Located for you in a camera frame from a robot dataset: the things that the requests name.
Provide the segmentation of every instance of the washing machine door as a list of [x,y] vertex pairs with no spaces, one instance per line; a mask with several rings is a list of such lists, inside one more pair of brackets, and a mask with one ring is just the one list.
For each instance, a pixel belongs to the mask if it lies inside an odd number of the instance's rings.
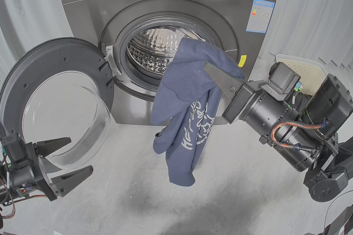
[[0,137],[18,133],[26,143],[70,137],[47,160],[59,169],[79,167],[107,136],[113,97],[112,71],[97,47],[77,38],[44,42],[18,61],[2,85]]

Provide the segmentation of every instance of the laundry basket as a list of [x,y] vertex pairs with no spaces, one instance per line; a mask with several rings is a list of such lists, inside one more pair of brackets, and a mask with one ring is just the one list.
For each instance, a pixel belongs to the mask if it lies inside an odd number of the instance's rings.
[[320,63],[301,57],[278,54],[275,62],[283,62],[301,76],[302,93],[314,95],[327,76]]

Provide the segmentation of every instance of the white curtain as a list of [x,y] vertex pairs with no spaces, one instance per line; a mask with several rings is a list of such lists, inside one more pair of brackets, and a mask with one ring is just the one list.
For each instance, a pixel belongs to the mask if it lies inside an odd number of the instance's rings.
[[[353,66],[353,0],[277,0],[260,57],[299,55]],[[0,0],[0,84],[35,45],[72,36],[60,0]]]

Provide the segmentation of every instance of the gray floor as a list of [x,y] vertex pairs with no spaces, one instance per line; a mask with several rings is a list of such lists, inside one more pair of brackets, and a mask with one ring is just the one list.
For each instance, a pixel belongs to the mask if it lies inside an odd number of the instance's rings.
[[[258,59],[252,79],[273,62]],[[326,65],[348,89],[353,70]],[[352,135],[353,121],[340,136]],[[93,175],[62,199],[38,198],[16,205],[5,231],[17,234],[220,234],[303,235],[322,232],[329,203],[314,202],[296,172],[275,150],[238,121],[215,126],[195,170],[192,187],[168,181],[164,154],[152,150],[157,126],[112,122],[90,161]],[[345,191],[353,189],[353,182]],[[327,221],[353,203],[353,193],[330,208]]]

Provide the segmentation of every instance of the blue cloth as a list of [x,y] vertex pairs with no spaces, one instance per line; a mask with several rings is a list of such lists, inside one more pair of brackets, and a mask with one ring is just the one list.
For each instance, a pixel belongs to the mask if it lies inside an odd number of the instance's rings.
[[221,49],[183,38],[154,100],[151,122],[169,125],[156,134],[153,149],[165,153],[170,182],[191,186],[192,172],[211,131],[222,91],[203,69],[205,61],[240,78],[236,62]]

